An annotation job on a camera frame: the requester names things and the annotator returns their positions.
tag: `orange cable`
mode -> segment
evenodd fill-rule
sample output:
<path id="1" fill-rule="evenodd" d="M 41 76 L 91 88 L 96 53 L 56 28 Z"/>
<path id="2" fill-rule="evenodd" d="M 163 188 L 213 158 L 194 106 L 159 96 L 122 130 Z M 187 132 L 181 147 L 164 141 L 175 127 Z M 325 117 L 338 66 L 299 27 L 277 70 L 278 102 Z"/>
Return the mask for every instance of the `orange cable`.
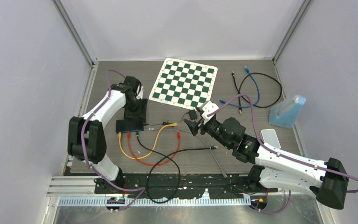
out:
<path id="1" fill-rule="evenodd" d="M 176 133 L 177 133 L 177 136 L 178 136 L 178 147 L 176 148 L 176 151 L 178 151 L 179 148 L 180 148 L 180 132 L 176 132 Z M 131 136 L 131 133 L 130 133 L 130 132 L 127 132 L 127 144 L 128 144 L 128 149 L 130 150 L 131 155 L 132 155 L 138 162 L 140 162 L 140 163 L 142 163 L 142 164 L 144 164 L 144 165 L 150 166 L 150 167 L 154 167 L 154 164 L 147 163 L 147 162 L 143 162 L 143 161 L 141 161 L 140 159 L 138 159 L 138 158 L 135 156 L 134 152 L 133 152 L 132 149 L 131 149 L 130 136 Z M 165 165 L 165 164 L 169 163 L 171 160 L 167 160 L 167 161 L 165 161 L 165 162 L 163 162 L 163 163 L 158 164 L 157 166 Z"/>

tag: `chess board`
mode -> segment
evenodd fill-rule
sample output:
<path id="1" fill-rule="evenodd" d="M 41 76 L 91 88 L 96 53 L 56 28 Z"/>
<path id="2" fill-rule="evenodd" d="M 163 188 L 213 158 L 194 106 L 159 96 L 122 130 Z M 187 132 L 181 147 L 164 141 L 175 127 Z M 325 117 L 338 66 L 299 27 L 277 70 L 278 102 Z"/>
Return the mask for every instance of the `chess board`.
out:
<path id="1" fill-rule="evenodd" d="M 149 100 L 183 107 L 200 107 L 211 99 L 217 68 L 178 59 L 165 59 Z"/>

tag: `metal floor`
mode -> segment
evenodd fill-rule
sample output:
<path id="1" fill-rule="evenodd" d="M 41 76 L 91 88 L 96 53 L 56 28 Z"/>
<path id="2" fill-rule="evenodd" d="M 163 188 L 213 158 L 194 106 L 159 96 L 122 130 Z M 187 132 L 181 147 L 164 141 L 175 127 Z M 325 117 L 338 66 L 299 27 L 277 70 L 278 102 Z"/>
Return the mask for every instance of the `metal floor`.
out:
<path id="1" fill-rule="evenodd" d="M 214 61 L 194 61 L 201 64 L 216 66 L 218 68 L 215 84 L 211 100 L 217 102 L 218 99 L 229 100 L 236 95 L 236 90 L 231 78 L 231 71 L 234 70 L 239 85 L 242 79 L 246 76 L 244 66 L 247 66 L 251 72 L 265 73 L 276 78 L 276 73 L 271 60 L 214 60 Z M 142 85 L 145 87 L 144 98 L 148 98 L 151 87 L 156 81 L 158 72 L 162 66 L 163 61 L 135 61 L 135 62 L 120 62 L 120 61 L 106 61 L 100 62 L 98 65 L 97 74 L 92 87 L 90 95 L 88 110 L 92 109 L 105 95 L 107 91 L 105 71 L 107 69 L 114 69 L 122 72 L 128 76 L 135 76 L 138 78 Z M 258 105 L 268 105 L 276 100 L 279 96 L 279 86 L 273 80 L 254 75 L 261 93 L 260 102 Z M 117 74 L 110 74 L 110 81 L 119 83 L 123 78 Z M 254 83 L 250 78 L 246 79 L 243 85 L 243 93 L 248 94 L 254 101 L 257 100 L 257 91 Z M 148 124 L 161 124 L 162 121 L 178 122 L 183 114 L 188 110 L 171 105 L 163 105 L 158 102 L 148 101 L 147 106 L 147 123 Z M 118 137 L 115 132 L 116 120 L 123 119 L 124 110 L 120 110 L 110 121 L 105 128 L 105 136 L 107 141 L 107 154 L 111 160 L 117 164 L 124 173 L 148 173 L 150 167 L 138 163 L 136 160 L 126 158 L 120 151 L 118 145 Z M 257 129 L 274 128 L 278 135 L 282 149 L 291 153 L 299 154 L 298 146 L 292 129 L 284 129 L 272 126 L 268 123 L 269 108 L 261 109 L 255 108 L 255 120 Z M 252 129 L 252 122 L 250 116 L 250 109 L 243 109 L 242 115 L 238 113 L 238 109 L 228 106 L 217 115 L 217 119 L 223 122 L 229 117 L 235 117 L 239 122 L 246 127 L 246 133 L 254 136 Z M 180 123 L 176 128 L 188 130 L 184 122 Z M 142 143 L 147 147 L 152 147 L 154 139 L 157 135 L 156 131 L 144 131 L 139 134 Z M 202 142 L 193 137 L 191 134 L 181 133 L 181 149 L 192 147 L 203 147 Z M 202 139 L 209 145 L 219 145 L 217 141 L 208 135 L 201 136 Z M 124 150 L 128 153 L 127 137 L 123 135 L 122 139 Z M 146 150 L 141 148 L 136 140 L 135 134 L 131 136 L 131 147 L 134 153 L 142 156 L 147 153 Z M 177 137 L 174 131 L 163 131 L 158 140 L 156 151 L 167 154 L 173 152 L 177 147 Z M 222 146 L 220 149 L 213 151 L 214 155 L 220 161 L 224 171 L 228 173 L 248 173 L 252 164 L 245 164 L 236 160 L 231 151 L 226 150 Z M 145 162 L 155 163 L 161 156 L 152 154 L 143 159 Z M 211 154 L 207 151 L 194 151 L 179 153 L 174 159 L 180 166 L 183 173 L 220 173 L 219 167 L 216 165 Z M 71 167 L 71 172 L 89 172 L 83 162 L 74 160 Z M 162 173 L 176 173 L 177 168 L 172 163 L 154 169 L 154 172 Z"/>

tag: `white wall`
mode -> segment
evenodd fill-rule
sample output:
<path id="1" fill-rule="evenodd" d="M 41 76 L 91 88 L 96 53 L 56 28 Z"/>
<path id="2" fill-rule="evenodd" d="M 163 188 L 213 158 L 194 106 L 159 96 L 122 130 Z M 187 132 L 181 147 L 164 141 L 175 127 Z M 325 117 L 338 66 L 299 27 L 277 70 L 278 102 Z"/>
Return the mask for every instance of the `white wall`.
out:
<path id="1" fill-rule="evenodd" d="M 63 0 L 99 61 L 272 58 L 302 0 Z"/>
<path id="2" fill-rule="evenodd" d="M 358 177 L 358 1 L 314 1 L 278 66 L 287 94 L 307 98 L 298 118 L 305 154 L 335 157 Z M 358 193 L 333 214 L 358 223 Z"/>
<path id="3" fill-rule="evenodd" d="M 0 223 L 40 220 L 88 71 L 51 1 L 0 0 Z"/>

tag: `green square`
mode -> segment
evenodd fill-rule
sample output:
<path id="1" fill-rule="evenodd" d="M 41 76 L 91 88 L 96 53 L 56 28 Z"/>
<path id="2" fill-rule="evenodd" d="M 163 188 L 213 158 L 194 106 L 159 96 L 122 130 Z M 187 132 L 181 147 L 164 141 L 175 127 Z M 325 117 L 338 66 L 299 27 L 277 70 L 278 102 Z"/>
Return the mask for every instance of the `green square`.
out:
<path id="1" fill-rule="evenodd" d="M 190 104 L 190 106 L 193 106 L 193 107 L 197 107 L 197 105 L 198 105 L 198 102 L 196 102 L 196 101 L 192 101 L 192 103 Z"/>
<path id="2" fill-rule="evenodd" d="M 153 93 L 153 98 L 157 98 L 158 99 L 158 97 L 160 96 L 160 94 L 159 93 Z"/>

